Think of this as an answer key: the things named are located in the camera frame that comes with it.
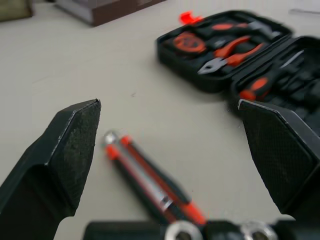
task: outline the screwdriver handle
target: screwdriver handle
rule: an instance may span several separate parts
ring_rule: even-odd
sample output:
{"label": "screwdriver handle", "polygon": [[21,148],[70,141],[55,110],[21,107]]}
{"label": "screwdriver handle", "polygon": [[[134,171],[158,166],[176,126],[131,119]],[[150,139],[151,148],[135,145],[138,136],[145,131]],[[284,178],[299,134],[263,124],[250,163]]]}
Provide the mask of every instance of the screwdriver handle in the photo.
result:
{"label": "screwdriver handle", "polygon": [[239,96],[242,99],[262,101],[281,74],[282,71],[280,69],[277,71],[269,71],[265,76],[250,83],[243,91],[240,92]]}
{"label": "screwdriver handle", "polygon": [[156,180],[162,189],[173,200],[175,206],[171,208],[171,214],[176,220],[186,220],[197,224],[204,225],[207,220],[198,209],[196,204],[184,193],[168,175],[161,171],[151,160],[146,157],[140,147],[132,140],[130,136],[121,139],[121,143],[126,146],[127,150],[137,159],[137,161],[147,170],[147,172]]}
{"label": "screwdriver handle", "polygon": [[[145,157],[146,155],[129,136],[121,138],[117,144],[120,145],[117,149],[122,151],[117,151],[114,144],[109,144],[106,146],[108,157],[113,160],[139,199],[160,223],[172,223],[177,220],[200,225],[206,223],[206,219],[189,197],[149,158]],[[135,168],[142,172],[143,179],[139,178],[126,164],[128,158],[131,161],[134,160]],[[153,191],[148,190],[151,185],[156,186],[152,189]],[[167,204],[159,199],[168,200]]]}

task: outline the book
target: book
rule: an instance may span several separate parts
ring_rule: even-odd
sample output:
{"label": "book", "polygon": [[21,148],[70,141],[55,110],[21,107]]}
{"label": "book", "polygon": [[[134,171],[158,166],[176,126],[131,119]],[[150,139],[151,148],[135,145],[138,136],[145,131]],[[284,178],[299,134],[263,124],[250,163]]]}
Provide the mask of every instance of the book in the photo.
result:
{"label": "book", "polygon": [[56,0],[56,5],[92,26],[99,26],[165,0]]}

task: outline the pliers handle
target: pliers handle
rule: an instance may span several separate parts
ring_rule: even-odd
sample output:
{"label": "pliers handle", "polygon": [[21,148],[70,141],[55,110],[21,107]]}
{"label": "pliers handle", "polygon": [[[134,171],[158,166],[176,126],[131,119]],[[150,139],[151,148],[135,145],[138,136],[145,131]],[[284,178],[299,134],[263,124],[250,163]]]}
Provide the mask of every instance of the pliers handle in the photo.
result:
{"label": "pliers handle", "polygon": [[263,43],[261,43],[258,46],[256,46],[254,49],[252,49],[251,51],[248,51],[246,53],[236,53],[236,54],[228,57],[233,52],[233,50],[236,48],[237,45],[248,42],[249,40],[250,40],[250,36],[239,37],[236,40],[230,42],[227,46],[220,48],[220,49],[217,49],[214,52],[214,56],[216,58],[227,59],[228,65],[230,65],[232,67],[236,67],[239,64],[241,64],[248,56],[257,52],[264,45]]}

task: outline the red tool handle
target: red tool handle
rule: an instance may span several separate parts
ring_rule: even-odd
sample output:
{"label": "red tool handle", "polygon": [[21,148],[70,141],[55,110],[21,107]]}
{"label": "red tool handle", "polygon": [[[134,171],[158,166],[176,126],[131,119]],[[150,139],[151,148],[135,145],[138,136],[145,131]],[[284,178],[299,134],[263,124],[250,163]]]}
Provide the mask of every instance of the red tool handle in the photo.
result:
{"label": "red tool handle", "polygon": [[280,70],[268,72],[265,76],[258,78],[249,84],[240,92],[239,96],[242,99],[262,101],[281,74],[282,71]]}
{"label": "red tool handle", "polygon": [[239,37],[236,40],[230,42],[227,46],[216,50],[214,52],[214,55],[216,58],[226,59],[232,53],[232,51],[235,49],[237,45],[245,43],[249,41],[249,39],[250,39],[250,36]]}
{"label": "red tool handle", "polygon": [[256,53],[257,51],[259,51],[262,47],[263,47],[263,43],[259,44],[258,46],[256,46],[254,49],[252,49],[251,51],[248,51],[246,53],[236,53],[230,57],[227,58],[228,61],[228,65],[232,66],[232,67],[236,67],[239,64],[243,63],[244,60],[246,60],[247,57],[249,57],[250,55]]}
{"label": "red tool handle", "polygon": [[[107,145],[105,150],[109,159],[113,160],[134,191],[143,200],[145,206],[160,223],[173,223],[177,220],[189,221],[197,225],[206,223],[207,220],[195,203],[183,193],[170,177],[145,156],[129,136]],[[154,189],[152,191],[148,189],[148,186],[153,184],[150,181],[157,184],[158,193],[167,195],[165,208],[163,208],[163,205],[166,205],[165,202],[161,201],[160,203],[158,194],[152,192]]]}
{"label": "red tool handle", "polygon": [[247,23],[239,23],[239,24],[232,24],[232,23],[221,23],[214,25],[212,27],[213,30],[215,31],[225,31],[225,30],[232,30],[233,28],[247,28],[248,24]]}

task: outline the orange handle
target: orange handle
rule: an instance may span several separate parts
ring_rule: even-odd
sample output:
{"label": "orange handle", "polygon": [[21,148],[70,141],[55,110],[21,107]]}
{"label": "orange handle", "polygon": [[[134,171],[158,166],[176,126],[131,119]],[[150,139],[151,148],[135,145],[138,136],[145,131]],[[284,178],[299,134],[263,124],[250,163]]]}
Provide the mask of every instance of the orange handle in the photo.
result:
{"label": "orange handle", "polygon": [[214,52],[214,55],[215,55],[216,58],[224,58],[224,59],[226,59],[231,54],[231,52],[235,49],[235,47],[237,45],[245,43],[245,42],[249,41],[249,39],[250,39],[250,36],[239,37],[236,40],[230,42],[227,46],[216,50]]}
{"label": "orange handle", "polygon": [[223,30],[229,30],[233,27],[238,27],[238,28],[247,28],[248,24],[247,23],[239,23],[239,24],[232,24],[232,23],[221,23],[214,25],[212,27],[213,30],[218,30],[218,31],[223,31]]}
{"label": "orange handle", "polygon": [[[257,92],[258,90],[262,90],[263,88],[269,83],[269,79],[267,77],[262,77],[259,78],[257,81],[255,81],[248,89],[245,89],[243,91],[240,92],[239,96],[242,99],[247,99],[247,100],[251,100],[254,101],[257,99],[257,97],[259,97],[257,94],[259,92]],[[261,99],[263,99],[268,93],[269,89],[266,88],[265,92],[260,96]]]}
{"label": "orange handle", "polygon": [[255,52],[259,51],[259,49],[261,49],[263,47],[263,43],[259,44],[258,46],[256,46],[254,49],[252,49],[251,51],[248,51],[246,53],[237,53],[232,55],[231,57],[227,58],[228,61],[228,65],[232,66],[232,67],[236,67],[239,64],[241,64],[244,60],[246,60],[246,58],[248,56],[250,56],[251,54],[254,54]]}

